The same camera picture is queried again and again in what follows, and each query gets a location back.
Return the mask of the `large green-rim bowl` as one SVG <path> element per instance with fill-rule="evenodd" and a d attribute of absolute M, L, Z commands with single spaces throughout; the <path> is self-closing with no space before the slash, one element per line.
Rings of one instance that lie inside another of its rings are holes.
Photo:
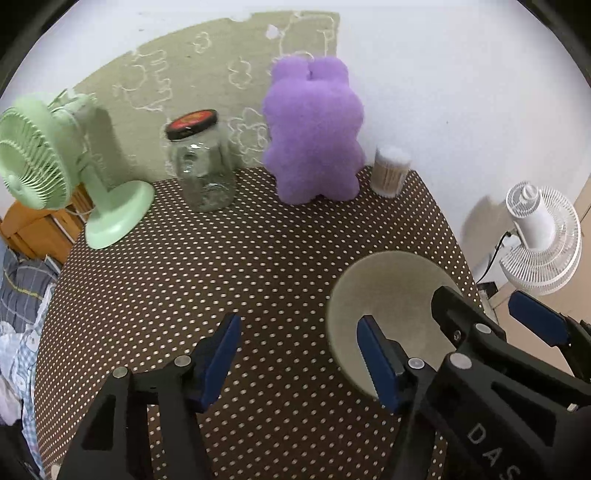
<path fill-rule="evenodd" d="M 408 356 L 433 368 L 454 350 L 431 314 L 433 294 L 441 286 L 461 291 L 443 268 L 401 251 L 370 255 L 339 277 L 329 297 L 325 329 L 332 356 L 356 388 L 377 396 L 356 340 L 356 324 L 365 315 L 373 316 L 384 335 L 398 341 Z"/>

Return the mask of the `beige door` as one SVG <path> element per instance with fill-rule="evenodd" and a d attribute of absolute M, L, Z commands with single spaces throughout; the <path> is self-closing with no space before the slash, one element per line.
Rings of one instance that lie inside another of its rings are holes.
<path fill-rule="evenodd" d="M 559 349 L 575 377 L 590 380 L 590 324 L 556 312 L 539 301 L 563 288 L 575 275 L 583 248 L 573 204 L 558 190 L 528 181 L 506 195 L 506 209 L 519 244 L 500 259 L 516 288 L 510 315 L 548 346 Z"/>

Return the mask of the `white floor fan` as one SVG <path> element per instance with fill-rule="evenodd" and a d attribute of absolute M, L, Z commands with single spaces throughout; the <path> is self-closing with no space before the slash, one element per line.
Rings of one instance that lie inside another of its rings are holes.
<path fill-rule="evenodd" d="M 582 254 L 574 205 L 560 191 L 528 181 L 508 191 L 505 205 L 519 237 L 519 244 L 500 260 L 506 278 L 534 296 L 559 291 L 576 273 Z"/>

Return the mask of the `brown polka-dot tablecloth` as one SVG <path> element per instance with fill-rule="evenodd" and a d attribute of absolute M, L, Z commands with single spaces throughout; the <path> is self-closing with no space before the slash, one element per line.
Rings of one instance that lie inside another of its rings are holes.
<path fill-rule="evenodd" d="M 190 352 L 224 314 L 242 343 L 224 389 L 200 417 L 220 479 L 376 479 L 398 422 L 353 388 L 332 359 L 325 306 L 363 257 L 401 250 L 478 293 L 465 256 L 418 174 L 401 195 L 370 189 L 351 202 L 287 206 L 263 169 L 236 175 L 235 200 L 192 211 L 173 180 L 158 182 L 142 222 L 103 250 L 78 239 L 59 275 L 36 364 L 37 443 L 62 462 L 94 396 L 117 366 L 159 368 Z"/>

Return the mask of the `plaid clothes pile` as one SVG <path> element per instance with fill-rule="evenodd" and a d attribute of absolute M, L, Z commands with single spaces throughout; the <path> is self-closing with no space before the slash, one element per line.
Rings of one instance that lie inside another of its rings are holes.
<path fill-rule="evenodd" d="M 13 409 L 32 457 L 33 468 L 45 476 L 35 424 L 36 363 L 44 320 L 57 274 L 41 260 L 30 260 L 1 245 L 1 411 Z"/>

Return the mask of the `wooden chair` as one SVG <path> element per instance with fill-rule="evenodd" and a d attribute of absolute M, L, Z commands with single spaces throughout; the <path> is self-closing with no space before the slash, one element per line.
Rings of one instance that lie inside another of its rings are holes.
<path fill-rule="evenodd" d="M 1 220 L 1 237 L 8 247 L 27 258 L 51 257 L 64 264 L 93 207 L 82 185 L 60 210 L 35 210 L 15 200 Z"/>

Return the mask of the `cotton swab container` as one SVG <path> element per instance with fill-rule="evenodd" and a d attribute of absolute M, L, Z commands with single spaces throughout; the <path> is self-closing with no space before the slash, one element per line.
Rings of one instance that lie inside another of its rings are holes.
<path fill-rule="evenodd" d="M 370 186 L 384 198 L 398 196 L 411 170 L 411 156 L 394 146 L 377 146 Z"/>

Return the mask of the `glass jar black lid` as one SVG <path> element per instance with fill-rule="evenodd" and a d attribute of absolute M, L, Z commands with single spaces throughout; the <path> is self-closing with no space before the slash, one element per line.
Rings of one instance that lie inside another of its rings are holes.
<path fill-rule="evenodd" d="M 202 109 L 184 114 L 172 120 L 164 133 L 187 205 L 197 212 L 228 206 L 235 197 L 235 174 L 217 111 Z"/>

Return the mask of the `purple plush toy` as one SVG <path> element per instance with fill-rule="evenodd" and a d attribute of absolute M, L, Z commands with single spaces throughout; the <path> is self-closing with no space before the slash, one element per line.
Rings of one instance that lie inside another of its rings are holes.
<path fill-rule="evenodd" d="M 280 201 L 349 201 L 359 194 L 356 174 L 366 161 L 358 141 L 363 104 L 349 86 L 344 62 L 280 59 L 271 71 L 263 116 L 270 136 L 263 166 L 276 178 Z"/>

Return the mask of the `green desk fan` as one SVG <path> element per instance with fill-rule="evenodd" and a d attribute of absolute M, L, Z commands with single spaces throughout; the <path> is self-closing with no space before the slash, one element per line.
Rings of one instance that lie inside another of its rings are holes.
<path fill-rule="evenodd" d="M 1 177 L 16 200 L 35 210 L 60 210 L 83 186 L 94 205 L 86 243 L 100 250 L 140 223 L 155 191 L 141 180 L 109 189 L 100 179 L 88 140 L 97 109 L 86 94 L 62 92 L 50 104 L 33 96 L 17 99 L 1 115 Z"/>

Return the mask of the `green patterned wall mat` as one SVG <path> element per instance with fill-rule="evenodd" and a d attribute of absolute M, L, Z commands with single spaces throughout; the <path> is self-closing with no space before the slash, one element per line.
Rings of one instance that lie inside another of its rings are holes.
<path fill-rule="evenodd" d="M 293 55 L 335 55 L 338 31 L 335 12 L 254 13 L 178 30 L 102 66 L 74 88 L 99 107 L 88 130 L 99 174 L 108 186 L 172 177 L 164 128 L 200 109 L 217 111 L 236 166 L 259 167 L 273 65 Z"/>

